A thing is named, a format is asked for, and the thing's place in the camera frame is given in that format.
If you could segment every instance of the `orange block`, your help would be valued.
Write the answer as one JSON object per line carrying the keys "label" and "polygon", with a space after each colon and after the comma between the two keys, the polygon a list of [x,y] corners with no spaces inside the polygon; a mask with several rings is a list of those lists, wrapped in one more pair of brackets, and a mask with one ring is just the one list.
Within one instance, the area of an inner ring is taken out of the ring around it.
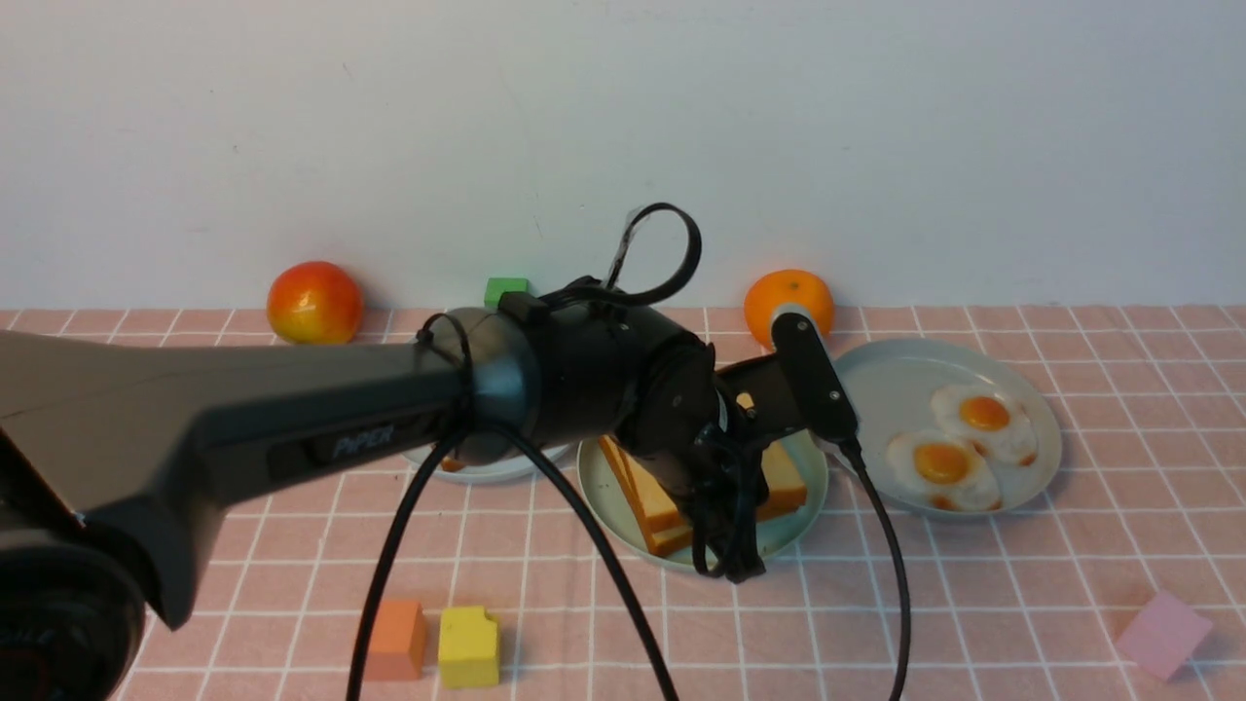
{"label": "orange block", "polygon": [[412,681],[424,672],[424,608],[419,601],[384,600],[368,644],[368,681]]}

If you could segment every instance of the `toy block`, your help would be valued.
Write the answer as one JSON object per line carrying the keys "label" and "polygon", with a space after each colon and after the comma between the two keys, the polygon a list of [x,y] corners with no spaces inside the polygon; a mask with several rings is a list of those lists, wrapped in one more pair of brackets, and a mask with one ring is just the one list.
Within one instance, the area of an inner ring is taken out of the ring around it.
{"label": "toy block", "polygon": [[1116,650],[1168,681],[1209,633],[1211,621],[1176,596],[1160,591],[1120,634]]}
{"label": "toy block", "polygon": [[424,609],[419,601],[383,600],[368,642],[368,681],[411,681],[424,671]]}
{"label": "toy block", "polygon": [[485,285],[485,305],[496,309],[502,294],[507,291],[527,291],[528,280],[522,276],[491,276]]}
{"label": "toy block", "polygon": [[446,689],[496,686],[502,675],[502,631],[483,606],[441,613],[437,670]]}

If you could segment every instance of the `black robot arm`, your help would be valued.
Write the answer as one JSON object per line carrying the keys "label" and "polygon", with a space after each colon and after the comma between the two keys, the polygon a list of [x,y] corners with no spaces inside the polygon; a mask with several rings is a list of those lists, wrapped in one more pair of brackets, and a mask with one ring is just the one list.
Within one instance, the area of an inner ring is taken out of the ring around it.
{"label": "black robot arm", "polygon": [[799,309],[776,315],[775,356],[715,374],[713,346],[649,306],[700,255],[695,223],[659,204],[616,269],[635,222],[662,209],[684,218],[689,250],[660,294],[582,278],[440,315],[407,345],[137,349],[0,331],[6,697],[106,697],[145,603],[171,629],[191,616],[231,507],[451,435],[467,437],[454,457],[468,466],[516,454],[513,440],[612,435],[692,524],[699,572],[764,573],[761,452],[806,425],[855,441],[856,418]]}

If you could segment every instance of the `apple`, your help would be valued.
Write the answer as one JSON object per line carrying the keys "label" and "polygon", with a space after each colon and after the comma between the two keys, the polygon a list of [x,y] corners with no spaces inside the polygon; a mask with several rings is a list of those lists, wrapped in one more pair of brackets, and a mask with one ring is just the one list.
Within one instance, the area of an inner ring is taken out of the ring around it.
{"label": "apple", "polygon": [[268,322],[289,342],[350,342],[363,319],[363,291],[333,263],[299,263],[268,290]]}

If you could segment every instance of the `bread slice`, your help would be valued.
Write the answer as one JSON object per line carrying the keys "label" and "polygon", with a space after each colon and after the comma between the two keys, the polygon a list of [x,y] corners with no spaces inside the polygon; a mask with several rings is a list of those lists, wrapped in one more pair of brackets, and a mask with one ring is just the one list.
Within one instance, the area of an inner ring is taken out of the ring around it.
{"label": "bread slice", "polygon": [[[665,558],[692,545],[692,529],[658,481],[611,438],[602,437],[598,443],[635,515],[649,553]],[[809,488],[782,446],[775,443],[766,449],[761,471],[770,486],[770,499],[758,508],[758,523],[787,515],[805,504]]]}

